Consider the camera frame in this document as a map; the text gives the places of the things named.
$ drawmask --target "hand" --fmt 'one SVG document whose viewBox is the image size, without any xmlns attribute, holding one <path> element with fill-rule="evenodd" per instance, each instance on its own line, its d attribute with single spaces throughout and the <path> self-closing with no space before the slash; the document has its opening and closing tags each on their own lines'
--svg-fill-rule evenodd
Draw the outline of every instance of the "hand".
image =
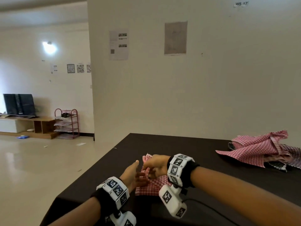
<svg viewBox="0 0 301 226">
<path fill-rule="evenodd" d="M 153 155 L 151 159 L 143 164 L 142 170 L 146 170 L 149 167 L 150 172 L 148 177 L 151 179 L 167 175 L 167 162 L 169 158 L 170 156 Z"/>
<path fill-rule="evenodd" d="M 129 193 L 131 193 L 137 187 L 147 185 L 149 182 L 145 177 L 145 173 L 137 172 L 138 165 L 139 161 L 136 160 L 136 162 L 127 167 L 123 174 L 120 176 L 120 179 L 129 189 Z"/>
</svg>

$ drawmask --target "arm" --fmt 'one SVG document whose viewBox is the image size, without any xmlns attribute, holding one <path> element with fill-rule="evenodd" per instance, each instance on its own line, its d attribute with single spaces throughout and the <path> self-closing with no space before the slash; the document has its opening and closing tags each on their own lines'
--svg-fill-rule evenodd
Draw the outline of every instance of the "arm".
<svg viewBox="0 0 301 226">
<path fill-rule="evenodd" d="M 136 187 L 144 186 L 148 180 L 144 177 L 145 173 L 136 172 L 139 165 L 137 160 L 126 168 L 120 179 L 129 189 L 131 193 Z M 92 197 L 86 202 L 57 219 L 49 226 L 93 226 L 100 219 L 100 203 Z"/>
<path fill-rule="evenodd" d="M 143 165 L 150 178 L 167 174 L 169 156 L 153 155 Z M 190 175 L 193 185 L 261 226 L 300 225 L 301 208 L 238 178 L 197 167 Z"/>
</svg>

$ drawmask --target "wristband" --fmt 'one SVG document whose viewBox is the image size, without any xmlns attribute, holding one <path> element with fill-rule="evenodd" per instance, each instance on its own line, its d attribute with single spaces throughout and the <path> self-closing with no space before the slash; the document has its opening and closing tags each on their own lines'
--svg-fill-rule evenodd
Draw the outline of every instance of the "wristband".
<svg viewBox="0 0 301 226">
<path fill-rule="evenodd" d="M 194 188 L 190 179 L 190 174 L 198 166 L 200 165 L 196 163 L 193 158 L 183 154 L 177 154 L 174 157 L 170 157 L 167 162 L 168 181 L 182 188 Z"/>
<path fill-rule="evenodd" d="M 96 197 L 99 201 L 101 218 L 104 218 L 117 213 L 129 199 L 130 194 L 122 180 L 111 177 L 97 186 L 91 197 Z"/>
</svg>

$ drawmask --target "tiled floor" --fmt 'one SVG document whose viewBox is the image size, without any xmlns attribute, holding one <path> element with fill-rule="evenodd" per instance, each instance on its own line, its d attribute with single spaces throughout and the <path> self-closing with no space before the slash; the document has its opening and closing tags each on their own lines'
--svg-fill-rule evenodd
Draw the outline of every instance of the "tiled floor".
<svg viewBox="0 0 301 226">
<path fill-rule="evenodd" d="M 107 151 L 96 148 L 92 137 L 0 136 L 0 225 L 39 225 L 54 198 Z"/>
</svg>

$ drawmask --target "baseboard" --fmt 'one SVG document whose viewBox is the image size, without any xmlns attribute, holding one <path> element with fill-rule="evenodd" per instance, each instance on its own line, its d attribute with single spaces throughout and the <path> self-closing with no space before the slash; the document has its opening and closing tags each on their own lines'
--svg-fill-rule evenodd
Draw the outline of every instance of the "baseboard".
<svg viewBox="0 0 301 226">
<path fill-rule="evenodd" d="M 94 137 L 94 133 L 80 132 L 79 135 L 81 137 Z"/>
</svg>

